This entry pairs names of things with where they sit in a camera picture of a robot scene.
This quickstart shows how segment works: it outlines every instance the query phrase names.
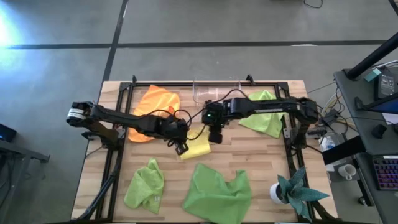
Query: yellow cloth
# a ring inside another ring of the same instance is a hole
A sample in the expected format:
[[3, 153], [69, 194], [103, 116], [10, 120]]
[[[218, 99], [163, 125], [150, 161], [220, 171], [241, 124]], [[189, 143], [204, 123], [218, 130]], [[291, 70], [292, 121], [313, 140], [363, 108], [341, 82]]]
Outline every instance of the yellow cloth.
[[[189, 130], [188, 138], [195, 138], [200, 133], [202, 127]], [[195, 140], [187, 140], [189, 150], [184, 152], [180, 157], [181, 159], [190, 159], [196, 156], [202, 156], [211, 152], [209, 145], [209, 129], [205, 127], [203, 133]]]
[[[174, 113], [174, 111], [180, 109], [180, 97], [176, 93], [172, 93], [164, 88], [151, 85], [137, 105], [133, 114], [140, 116], [159, 109]], [[157, 111], [152, 114], [165, 118], [169, 116], [169, 114], [162, 111]], [[146, 142], [152, 140], [153, 137], [139, 134], [135, 129], [130, 128], [129, 139], [133, 142]]]

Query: orange cloth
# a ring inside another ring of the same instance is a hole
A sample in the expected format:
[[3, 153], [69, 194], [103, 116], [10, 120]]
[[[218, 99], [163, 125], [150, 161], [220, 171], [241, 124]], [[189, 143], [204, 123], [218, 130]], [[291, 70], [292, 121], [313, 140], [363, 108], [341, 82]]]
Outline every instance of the orange cloth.
[[[171, 93], [166, 89], [151, 85], [137, 105], [133, 114], [136, 116], [140, 116], [159, 109], [174, 113], [174, 111], [180, 109], [180, 97], [177, 94]], [[162, 111], [157, 111], [152, 114], [165, 118], [169, 116], [169, 114]], [[153, 137], [139, 134], [135, 129], [130, 128], [129, 139], [133, 142], [146, 142], [152, 140]]]

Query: white mug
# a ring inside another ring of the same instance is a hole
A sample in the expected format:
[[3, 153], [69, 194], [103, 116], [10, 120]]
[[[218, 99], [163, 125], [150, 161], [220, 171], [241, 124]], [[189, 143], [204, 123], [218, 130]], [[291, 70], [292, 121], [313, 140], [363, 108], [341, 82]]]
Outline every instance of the white mug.
[[346, 180], [352, 180], [353, 176], [356, 174], [356, 169], [353, 165], [347, 164], [347, 165], [343, 165], [343, 166], [339, 167], [338, 173], [342, 177], [345, 177]]

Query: white pot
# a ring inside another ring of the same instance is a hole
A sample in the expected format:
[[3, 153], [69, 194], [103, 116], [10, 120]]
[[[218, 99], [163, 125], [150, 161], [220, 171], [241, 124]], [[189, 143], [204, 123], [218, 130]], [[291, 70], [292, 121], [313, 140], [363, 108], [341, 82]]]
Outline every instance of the white pot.
[[283, 202], [279, 199], [278, 195], [276, 194], [276, 188], [279, 186], [279, 183], [273, 184], [269, 189], [269, 195], [273, 202], [277, 204], [283, 204]]

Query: keyboard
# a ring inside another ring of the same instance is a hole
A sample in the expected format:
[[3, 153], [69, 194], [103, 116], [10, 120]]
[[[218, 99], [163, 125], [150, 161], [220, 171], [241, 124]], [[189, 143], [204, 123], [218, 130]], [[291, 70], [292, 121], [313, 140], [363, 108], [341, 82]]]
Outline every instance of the keyboard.
[[379, 190], [398, 190], [398, 156], [373, 157]]

